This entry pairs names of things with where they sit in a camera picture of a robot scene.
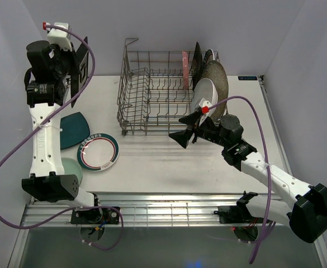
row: light green plate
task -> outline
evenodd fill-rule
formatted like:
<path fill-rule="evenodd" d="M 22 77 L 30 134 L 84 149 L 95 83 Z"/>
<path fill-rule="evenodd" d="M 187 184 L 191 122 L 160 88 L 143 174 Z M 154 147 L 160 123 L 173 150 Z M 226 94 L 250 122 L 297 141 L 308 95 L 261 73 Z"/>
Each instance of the light green plate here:
<path fill-rule="evenodd" d="M 63 163 L 65 175 L 70 175 L 70 174 L 76 175 L 76 177 L 78 178 L 78 183 L 80 185 L 83 179 L 83 170 L 79 162 L 74 159 L 66 158 L 66 157 L 62 157 L 61 161 Z"/>

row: white plate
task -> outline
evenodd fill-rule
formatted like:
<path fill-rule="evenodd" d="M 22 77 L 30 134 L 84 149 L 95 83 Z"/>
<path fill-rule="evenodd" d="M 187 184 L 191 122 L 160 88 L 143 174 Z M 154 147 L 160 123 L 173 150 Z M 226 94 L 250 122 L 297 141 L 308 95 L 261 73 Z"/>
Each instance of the white plate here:
<path fill-rule="evenodd" d="M 193 113 L 199 106 L 202 98 L 205 98 L 212 105 L 216 104 L 218 101 L 218 93 L 215 89 L 214 83 L 208 78 L 201 79 L 196 85 L 190 107 L 191 113 Z M 214 110 L 215 109 L 210 110 L 208 116 L 211 116 L 214 113 Z"/>
<path fill-rule="evenodd" d="M 102 171 L 112 166 L 119 156 L 119 145 L 104 133 L 87 137 L 79 146 L 77 157 L 80 166 L 89 171 Z"/>

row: white wall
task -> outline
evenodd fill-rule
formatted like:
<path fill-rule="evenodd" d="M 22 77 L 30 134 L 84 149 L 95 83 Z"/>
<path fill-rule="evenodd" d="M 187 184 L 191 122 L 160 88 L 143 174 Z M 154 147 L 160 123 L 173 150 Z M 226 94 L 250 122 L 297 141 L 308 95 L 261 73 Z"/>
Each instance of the white wall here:
<path fill-rule="evenodd" d="M 327 186 L 327 1 L 305 2 L 266 88 L 294 175 Z"/>
<path fill-rule="evenodd" d="M 21 0 L 0 0 L 0 160 L 31 128 L 23 76 L 29 64 L 26 45 L 41 39 Z M 0 213 L 19 223 L 25 199 L 21 179 L 27 178 L 31 143 L 8 160 L 0 170 Z M 0 222 L 0 268 L 7 267 L 17 230 Z"/>
<path fill-rule="evenodd" d="M 265 74 L 304 0 L 23 0 L 38 28 L 88 35 L 96 74 L 119 74 L 124 41 L 140 50 L 212 48 L 229 75 Z"/>

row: wire dish rack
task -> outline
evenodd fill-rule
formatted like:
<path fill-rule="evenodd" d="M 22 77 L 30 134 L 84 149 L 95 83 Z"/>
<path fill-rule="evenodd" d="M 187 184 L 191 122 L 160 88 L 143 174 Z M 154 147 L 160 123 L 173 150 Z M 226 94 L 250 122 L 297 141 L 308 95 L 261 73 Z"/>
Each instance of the wire dish rack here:
<path fill-rule="evenodd" d="M 137 40 L 125 41 L 117 97 L 122 134 L 162 135 L 185 129 L 178 120 L 191 113 L 194 93 L 191 70 L 189 88 L 183 89 L 182 51 L 129 50 Z M 194 51 L 187 52 L 191 65 Z"/>

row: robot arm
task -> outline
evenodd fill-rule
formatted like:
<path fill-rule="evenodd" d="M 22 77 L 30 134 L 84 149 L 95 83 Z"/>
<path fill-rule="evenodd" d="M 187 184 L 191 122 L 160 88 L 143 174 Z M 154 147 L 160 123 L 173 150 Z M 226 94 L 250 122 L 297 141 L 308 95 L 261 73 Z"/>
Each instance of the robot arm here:
<path fill-rule="evenodd" d="M 207 107 L 199 107 L 194 113 L 181 118 L 180 123 L 186 124 L 187 129 L 170 133 L 169 136 L 183 148 L 188 146 L 193 135 L 193 143 L 202 138 L 223 146 L 222 156 L 229 165 L 267 186 L 268 164 L 257 149 L 242 138 L 244 129 L 239 119 L 227 114 L 221 117 L 216 126 L 210 117 L 202 122 L 201 118 L 207 112 Z M 290 226 L 299 238 L 313 243 L 327 230 L 327 187 L 322 184 L 312 186 L 275 165 L 269 166 L 272 191 L 283 200 L 271 201 L 269 220 Z M 242 218 L 263 218 L 266 204 L 267 198 L 257 193 L 244 193 L 237 202 L 237 208 Z"/>
<path fill-rule="evenodd" d="M 67 23 L 54 25 L 70 29 Z M 61 115 L 57 114 L 42 125 L 48 115 L 63 105 L 67 76 L 70 76 L 71 96 L 78 93 L 86 82 L 88 51 L 81 45 L 75 52 L 69 35 L 64 31 L 50 30 L 48 40 L 50 42 L 41 40 L 27 46 L 27 57 L 32 65 L 25 76 L 27 104 L 33 129 L 41 129 L 33 137 L 30 178 L 22 180 L 22 188 L 40 201 L 92 207 L 97 205 L 94 194 L 80 188 L 75 175 L 64 174 L 60 157 Z M 31 73 L 35 80 L 30 81 Z"/>

